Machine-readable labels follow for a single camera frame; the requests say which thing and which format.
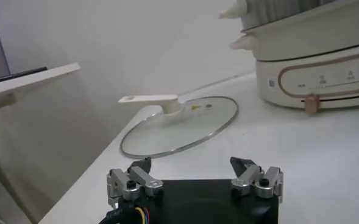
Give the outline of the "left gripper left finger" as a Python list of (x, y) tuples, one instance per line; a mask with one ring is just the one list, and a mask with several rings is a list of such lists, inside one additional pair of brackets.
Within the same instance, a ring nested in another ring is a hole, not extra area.
[(141, 193), (150, 198), (158, 198), (164, 192), (162, 180), (150, 176), (152, 158), (147, 157), (134, 161), (124, 172), (121, 169), (110, 169), (107, 176), (107, 201), (112, 208), (119, 207), (122, 198), (135, 201)]

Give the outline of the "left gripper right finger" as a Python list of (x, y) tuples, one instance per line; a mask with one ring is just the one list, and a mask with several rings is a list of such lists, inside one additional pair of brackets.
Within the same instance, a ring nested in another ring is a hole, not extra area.
[(283, 172), (279, 167), (269, 167), (264, 171), (251, 159), (230, 158), (230, 164), (236, 178), (232, 179), (231, 191), (235, 198), (251, 193), (263, 199), (276, 196), (279, 203), (283, 201)]

